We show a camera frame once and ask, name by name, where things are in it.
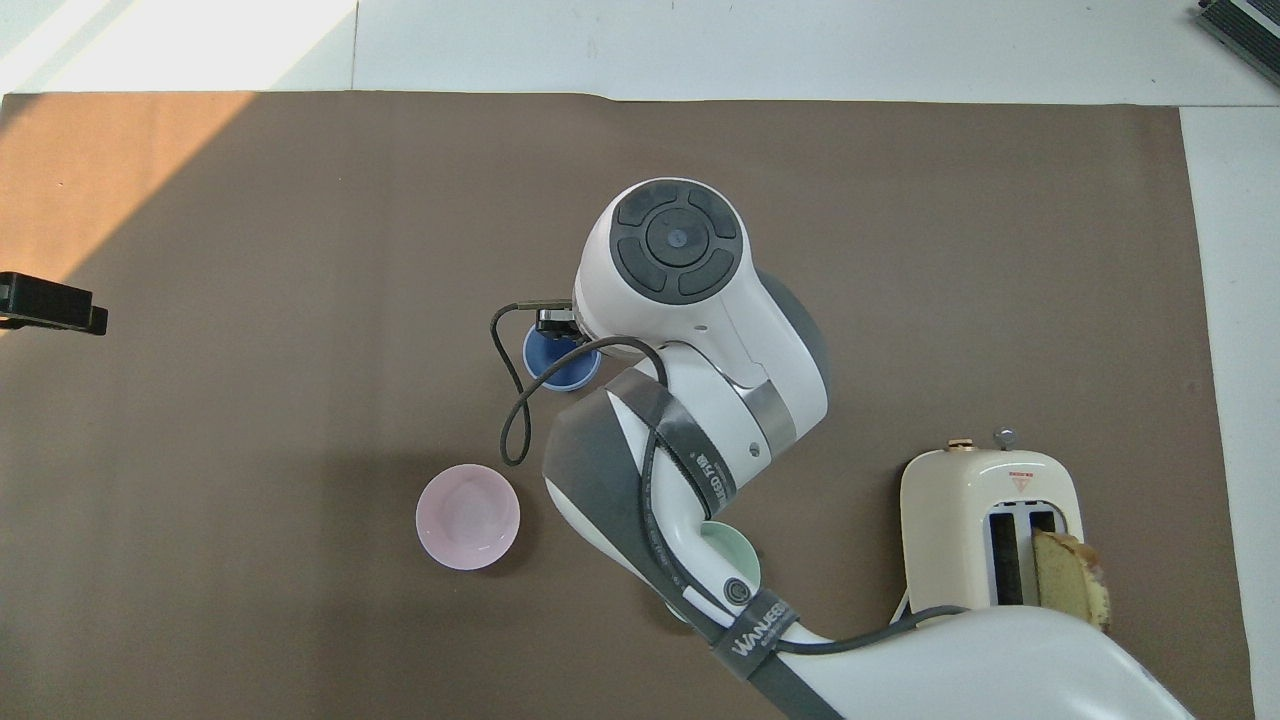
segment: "sunlight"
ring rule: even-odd
[[[67,0],[40,27],[0,58],[0,90],[22,87],[58,54],[110,0]]]
[[[168,0],[138,0],[105,15],[111,6],[109,0],[68,0],[0,59],[0,88],[36,78],[41,88],[196,90],[225,88],[227,78],[236,78],[234,87],[266,90],[348,20],[355,3],[233,0],[197,18],[188,4]],[[105,27],[78,37],[95,23]],[[255,95],[196,97],[6,99],[0,108],[0,270],[65,282]],[[145,161],[122,163],[122,156]]]

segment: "bread slice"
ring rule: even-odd
[[[1103,633],[1111,629],[1111,596],[1092,547],[1062,533],[1034,530],[1036,582],[1041,607],[1074,615]]]

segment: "toaster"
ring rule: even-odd
[[[1012,450],[1010,428],[995,437],[1000,450],[952,439],[902,471],[904,606],[1039,605],[1033,532],[1084,542],[1066,468],[1047,455]]]

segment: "black strap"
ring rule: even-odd
[[[708,520],[728,507],[737,495],[728,464],[676,396],[635,368],[605,387],[658,436],[658,445],[694,488]]]
[[[773,591],[762,588],[712,646],[712,655],[739,680],[746,680],[773,653],[782,633],[799,619]]]

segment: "pink bowl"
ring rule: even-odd
[[[503,556],[520,528],[516,491],[484,465],[454,465],[417,500],[417,539],[436,562],[477,570]]]

